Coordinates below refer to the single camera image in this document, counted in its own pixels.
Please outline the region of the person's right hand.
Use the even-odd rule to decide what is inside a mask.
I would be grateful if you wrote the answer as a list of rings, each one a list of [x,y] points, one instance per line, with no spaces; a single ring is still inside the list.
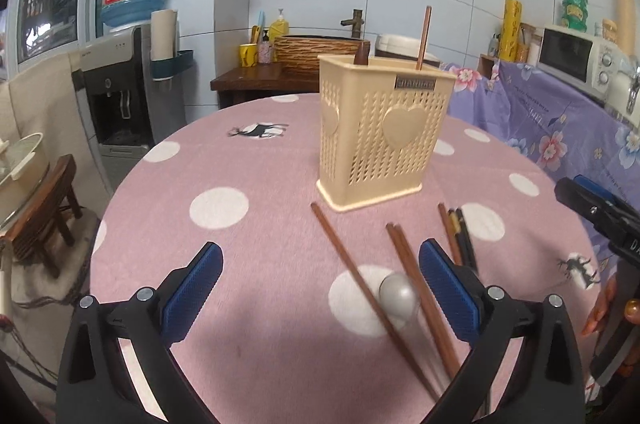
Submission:
[[[600,292],[596,303],[592,307],[584,329],[582,329],[582,336],[589,336],[596,332],[601,332],[605,327],[606,319],[608,319],[608,312],[617,294],[617,275],[614,274],[608,278],[605,288]],[[633,324],[639,326],[639,300],[631,299],[626,302],[625,319]],[[630,378],[634,373],[634,368],[639,362],[639,344],[634,345],[627,358],[622,365],[618,368],[617,374],[620,374],[623,378]]]

